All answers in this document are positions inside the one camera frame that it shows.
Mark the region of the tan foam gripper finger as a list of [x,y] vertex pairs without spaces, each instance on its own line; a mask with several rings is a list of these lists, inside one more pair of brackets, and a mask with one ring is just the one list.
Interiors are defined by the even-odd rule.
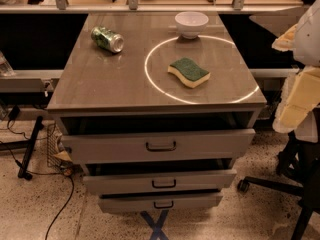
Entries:
[[295,39],[297,25],[290,27],[284,34],[276,38],[272,43],[272,48],[281,52],[291,51]]
[[291,74],[286,78],[272,124],[273,129],[279,133],[297,129],[319,103],[320,68],[306,66],[298,74]]

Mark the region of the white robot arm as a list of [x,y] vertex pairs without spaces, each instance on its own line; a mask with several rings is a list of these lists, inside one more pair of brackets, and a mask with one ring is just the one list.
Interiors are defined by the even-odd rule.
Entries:
[[279,133],[293,132],[298,140],[317,143],[319,129],[313,109],[320,103],[320,0],[272,47],[292,50],[294,59],[304,65],[298,74],[286,78],[272,127]]

